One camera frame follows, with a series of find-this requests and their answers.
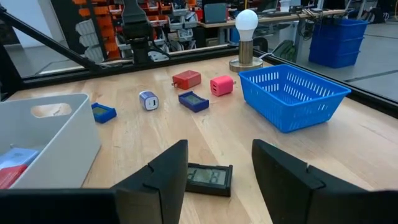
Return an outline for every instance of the wooden table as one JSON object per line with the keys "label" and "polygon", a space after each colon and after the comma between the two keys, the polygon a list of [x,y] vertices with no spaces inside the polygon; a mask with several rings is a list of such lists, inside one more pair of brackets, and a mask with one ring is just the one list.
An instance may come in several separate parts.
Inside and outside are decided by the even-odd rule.
{"label": "wooden table", "polygon": [[[253,139],[362,188],[398,188],[396,119],[346,98],[329,122],[282,134],[244,102],[239,78],[228,69],[232,58],[20,91],[12,99],[83,92],[117,109],[116,119],[98,125],[102,147],[84,187],[110,187],[180,139],[189,141],[190,162],[234,165],[231,198],[186,193],[180,223],[271,223],[252,166]],[[210,100],[199,113],[182,106],[177,95],[184,91],[171,86],[171,76],[188,69],[202,77],[193,91]],[[233,93],[213,96],[210,79],[227,74],[237,81]],[[157,94],[160,108],[144,111],[142,90]]]}
{"label": "wooden table", "polygon": [[[324,16],[329,16],[329,15],[336,15],[336,14],[344,14],[346,11],[344,9],[337,9],[337,10],[329,10],[323,12]],[[259,23],[261,24],[269,24],[269,23],[279,23],[279,22],[288,22],[288,21],[297,21],[299,19],[305,19],[308,18],[309,16],[306,14],[300,14],[300,16],[293,14],[290,16],[280,16],[280,17],[261,17],[259,18]],[[216,24],[205,24],[204,22],[198,22],[199,26],[202,26],[204,28],[214,28],[214,27],[228,27],[232,28],[235,26],[235,20],[230,20],[227,22],[220,22]]]}

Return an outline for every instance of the blue plastic basket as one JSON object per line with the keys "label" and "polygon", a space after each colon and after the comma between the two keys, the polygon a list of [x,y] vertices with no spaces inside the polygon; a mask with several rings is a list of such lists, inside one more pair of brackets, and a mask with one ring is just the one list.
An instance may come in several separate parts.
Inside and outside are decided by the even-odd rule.
{"label": "blue plastic basket", "polygon": [[338,40],[355,39],[363,37],[367,26],[367,21],[327,18],[315,25],[313,36]]}
{"label": "blue plastic basket", "polygon": [[290,65],[240,72],[246,102],[281,132],[328,121],[351,92]]}
{"label": "blue plastic basket", "polygon": [[336,40],[329,38],[313,37],[311,41],[311,51],[318,51],[322,54],[347,54],[359,52],[362,40],[364,38],[355,38],[350,40]]}
{"label": "blue plastic basket", "polygon": [[359,52],[346,54],[328,54],[319,50],[311,49],[308,60],[310,62],[331,68],[342,68],[350,65],[355,65],[358,55]]}

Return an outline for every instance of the white light bulb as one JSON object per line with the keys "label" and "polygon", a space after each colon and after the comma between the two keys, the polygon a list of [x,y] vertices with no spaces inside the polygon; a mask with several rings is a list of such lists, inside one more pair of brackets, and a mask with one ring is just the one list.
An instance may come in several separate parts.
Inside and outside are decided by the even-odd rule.
{"label": "white light bulb", "polygon": [[250,41],[254,30],[259,23],[257,14],[250,9],[245,9],[236,17],[235,27],[239,32],[241,41]]}

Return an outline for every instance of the digital display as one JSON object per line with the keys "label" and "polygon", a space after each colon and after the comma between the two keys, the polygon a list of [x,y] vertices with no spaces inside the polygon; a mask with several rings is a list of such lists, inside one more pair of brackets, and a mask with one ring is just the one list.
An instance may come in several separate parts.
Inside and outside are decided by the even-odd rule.
{"label": "digital display", "polygon": [[95,115],[105,114],[106,112],[107,112],[107,110],[104,109],[104,108],[100,108],[100,107],[94,107],[94,108],[93,108],[93,113],[94,113]]}
{"label": "digital display", "polygon": [[224,185],[226,171],[219,169],[200,169],[188,167],[188,180],[206,184]]}
{"label": "digital display", "polygon": [[184,99],[186,99],[192,105],[203,102],[203,100],[201,100],[193,95],[188,95],[188,96],[184,97]]}

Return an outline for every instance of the pink charger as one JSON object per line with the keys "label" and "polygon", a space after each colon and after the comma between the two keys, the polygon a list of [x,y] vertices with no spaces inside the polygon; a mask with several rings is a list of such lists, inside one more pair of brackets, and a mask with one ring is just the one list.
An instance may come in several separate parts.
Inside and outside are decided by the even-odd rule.
{"label": "pink charger", "polygon": [[234,90],[234,80],[227,75],[214,78],[210,80],[210,90],[216,96],[231,93]]}

